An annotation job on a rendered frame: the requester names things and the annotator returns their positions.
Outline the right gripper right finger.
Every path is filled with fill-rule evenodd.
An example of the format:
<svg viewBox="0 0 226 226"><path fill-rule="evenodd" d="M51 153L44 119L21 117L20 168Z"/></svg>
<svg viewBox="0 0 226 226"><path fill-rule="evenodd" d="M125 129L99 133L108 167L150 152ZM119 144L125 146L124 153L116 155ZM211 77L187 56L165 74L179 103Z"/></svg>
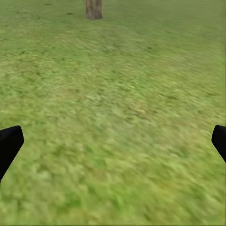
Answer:
<svg viewBox="0 0 226 226"><path fill-rule="evenodd" d="M226 127L216 125L211 140L219 154L226 162Z"/></svg>

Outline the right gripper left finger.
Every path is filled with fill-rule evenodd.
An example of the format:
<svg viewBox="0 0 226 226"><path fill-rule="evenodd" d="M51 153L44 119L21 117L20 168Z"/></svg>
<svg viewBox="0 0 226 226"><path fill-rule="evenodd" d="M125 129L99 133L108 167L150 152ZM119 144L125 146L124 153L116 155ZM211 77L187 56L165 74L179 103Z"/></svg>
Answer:
<svg viewBox="0 0 226 226"><path fill-rule="evenodd" d="M19 125L0 130L0 181L24 143Z"/></svg>

